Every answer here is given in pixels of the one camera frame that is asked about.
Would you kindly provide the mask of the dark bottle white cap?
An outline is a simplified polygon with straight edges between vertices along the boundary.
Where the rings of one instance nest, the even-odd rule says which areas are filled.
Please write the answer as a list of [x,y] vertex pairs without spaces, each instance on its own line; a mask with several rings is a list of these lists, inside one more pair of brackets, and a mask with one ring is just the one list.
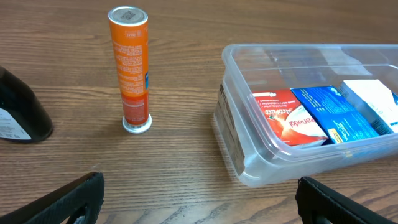
[[52,120],[32,89],[1,67],[1,139],[41,142],[52,131]]

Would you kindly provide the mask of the red medicine box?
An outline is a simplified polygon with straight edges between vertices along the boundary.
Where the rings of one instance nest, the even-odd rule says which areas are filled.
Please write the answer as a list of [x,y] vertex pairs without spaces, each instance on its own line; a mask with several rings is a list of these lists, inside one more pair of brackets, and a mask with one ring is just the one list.
[[290,89],[253,93],[275,135],[298,148],[320,146],[328,136]]

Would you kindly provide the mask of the blue medicine box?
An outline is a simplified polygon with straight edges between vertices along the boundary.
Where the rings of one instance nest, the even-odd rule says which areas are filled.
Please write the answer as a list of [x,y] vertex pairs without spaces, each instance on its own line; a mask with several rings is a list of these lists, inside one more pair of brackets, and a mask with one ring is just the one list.
[[334,144],[378,137],[364,116],[333,86],[293,88],[291,92]]

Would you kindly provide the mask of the orange tablet tube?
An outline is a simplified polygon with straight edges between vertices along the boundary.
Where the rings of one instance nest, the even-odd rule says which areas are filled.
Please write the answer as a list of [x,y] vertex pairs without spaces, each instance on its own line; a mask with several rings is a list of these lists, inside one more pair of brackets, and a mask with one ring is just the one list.
[[132,134],[144,133],[152,125],[148,18],[145,11],[133,6],[119,6],[108,12],[124,112],[122,124]]

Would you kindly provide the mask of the white medicine box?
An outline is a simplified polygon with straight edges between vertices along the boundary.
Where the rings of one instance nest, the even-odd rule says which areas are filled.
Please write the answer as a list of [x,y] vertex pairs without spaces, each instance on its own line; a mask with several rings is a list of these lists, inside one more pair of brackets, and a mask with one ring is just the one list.
[[397,95],[380,80],[344,80],[338,90],[379,135],[397,133]]

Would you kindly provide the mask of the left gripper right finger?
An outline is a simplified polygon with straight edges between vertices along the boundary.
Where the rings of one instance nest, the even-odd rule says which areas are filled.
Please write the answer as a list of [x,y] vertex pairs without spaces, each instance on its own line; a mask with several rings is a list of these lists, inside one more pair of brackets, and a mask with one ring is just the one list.
[[303,224],[394,224],[311,177],[298,180],[295,199]]

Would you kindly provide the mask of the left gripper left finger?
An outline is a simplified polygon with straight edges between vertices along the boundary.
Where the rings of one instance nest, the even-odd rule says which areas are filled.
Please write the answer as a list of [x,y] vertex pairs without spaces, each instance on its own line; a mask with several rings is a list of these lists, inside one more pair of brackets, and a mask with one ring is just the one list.
[[104,176],[90,172],[1,217],[1,223],[95,223],[104,202]]

